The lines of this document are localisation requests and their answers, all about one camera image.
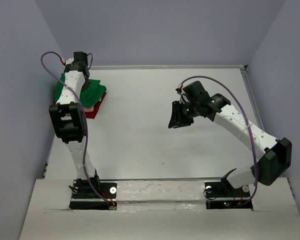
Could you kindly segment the green t-shirt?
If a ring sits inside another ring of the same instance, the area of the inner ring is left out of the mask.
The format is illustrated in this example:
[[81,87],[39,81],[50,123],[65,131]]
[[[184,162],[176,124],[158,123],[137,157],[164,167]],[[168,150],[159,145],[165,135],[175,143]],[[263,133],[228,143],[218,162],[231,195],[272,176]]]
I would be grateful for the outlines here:
[[[65,74],[62,73],[60,80],[62,82],[65,82]],[[54,102],[56,103],[62,93],[63,90],[63,84],[58,82],[56,86],[56,91],[54,94]],[[79,99],[80,102],[82,103],[82,106],[84,108],[92,108],[93,106],[96,105],[97,102],[99,102],[104,93],[107,91],[106,86],[101,84],[100,80],[95,80],[95,79],[90,79],[90,85],[87,89],[84,91],[81,91]]]

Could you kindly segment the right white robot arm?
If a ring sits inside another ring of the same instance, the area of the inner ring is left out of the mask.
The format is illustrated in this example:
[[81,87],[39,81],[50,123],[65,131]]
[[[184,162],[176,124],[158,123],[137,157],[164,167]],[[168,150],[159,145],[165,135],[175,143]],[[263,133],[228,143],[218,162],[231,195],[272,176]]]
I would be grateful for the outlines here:
[[291,141],[285,137],[278,139],[260,129],[248,120],[243,109],[237,110],[222,94],[209,95],[200,81],[188,85],[181,82],[176,92],[180,98],[172,102],[168,128],[188,127],[196,117],[207,118],[252,152],[252,166],[232,169],[222,177],[220,190],[225,196],[232,196],[250,184],[270,186],[291,166]]

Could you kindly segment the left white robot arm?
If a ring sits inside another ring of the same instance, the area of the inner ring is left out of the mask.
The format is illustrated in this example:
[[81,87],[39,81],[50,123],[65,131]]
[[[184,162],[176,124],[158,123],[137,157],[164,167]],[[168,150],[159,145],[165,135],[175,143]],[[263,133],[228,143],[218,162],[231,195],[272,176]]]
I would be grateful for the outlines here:
[[74,52],[73,57],[62,64],[64,80],[58,79],[62,90],[55,104],[49,106],[49,114],[55,135],[68,148],[76,169],[71,190],[74,194],[103,200],[100,178],[88,154],[88,123],[80,101],[81,91],[90,84],[88,54]]

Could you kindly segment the pink folded t-shirt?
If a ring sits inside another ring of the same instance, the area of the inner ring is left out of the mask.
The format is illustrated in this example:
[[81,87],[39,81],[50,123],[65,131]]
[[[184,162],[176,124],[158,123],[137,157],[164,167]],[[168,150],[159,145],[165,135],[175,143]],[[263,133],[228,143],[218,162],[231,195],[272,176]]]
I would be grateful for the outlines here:
[[91,112],[94,111],[94,106],[92,106],[92,107],[84,107],[83,110],[86,113],[91,113]]

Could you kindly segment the dark red folded t-shirt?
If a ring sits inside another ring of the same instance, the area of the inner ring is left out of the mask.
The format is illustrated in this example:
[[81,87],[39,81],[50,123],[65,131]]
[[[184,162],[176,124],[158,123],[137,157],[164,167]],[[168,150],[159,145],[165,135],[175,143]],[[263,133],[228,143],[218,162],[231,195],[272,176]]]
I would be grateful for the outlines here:
[[105,97],[107,95],[107,92],[104,92],[101,99],[93,106],[93,110],[90,111],[90,112],[85,112],[85,116],[87,119],[95,119],[99,109],[100,109],[100,106],[102,104],[102,102],[104,101]]

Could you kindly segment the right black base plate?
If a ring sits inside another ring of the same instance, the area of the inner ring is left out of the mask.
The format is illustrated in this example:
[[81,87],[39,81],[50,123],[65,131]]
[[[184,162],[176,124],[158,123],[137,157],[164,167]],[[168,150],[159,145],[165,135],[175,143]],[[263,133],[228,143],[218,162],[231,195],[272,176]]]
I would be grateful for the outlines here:
[[232,186],[224,190],[220,181],[204,183],[203,195],[206,199],[207,210],[253,209],[250,189],[247,185],[235,189]]

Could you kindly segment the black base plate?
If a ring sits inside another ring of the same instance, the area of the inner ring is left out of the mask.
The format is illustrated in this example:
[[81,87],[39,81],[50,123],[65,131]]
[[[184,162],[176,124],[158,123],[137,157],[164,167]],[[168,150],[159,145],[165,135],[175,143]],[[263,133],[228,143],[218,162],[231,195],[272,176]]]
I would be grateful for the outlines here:
[[71,210],[98,210],[115,211],[117,210],[117,190],[116,181],[101,181],[99,197],[87,183],[79,188],[75,181],[68,186],[71,189],[69,208]]
[[206,199],[207,210],[253,209],[250,189],[247,185],[235,189],[232,186],[224,190],[220,181],[204,183],[203,195]]

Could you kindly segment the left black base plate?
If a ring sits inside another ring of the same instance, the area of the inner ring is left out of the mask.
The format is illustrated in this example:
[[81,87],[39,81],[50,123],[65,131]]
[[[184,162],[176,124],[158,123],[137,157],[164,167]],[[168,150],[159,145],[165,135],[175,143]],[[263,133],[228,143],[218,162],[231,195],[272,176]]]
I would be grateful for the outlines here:
[[79,188],[75,181],[68,186],[71,189],[69,208],[71,210],[98,210],[115,211],[117,210],[117,190],[116,181],[101,181],[99,197],[87,183]]

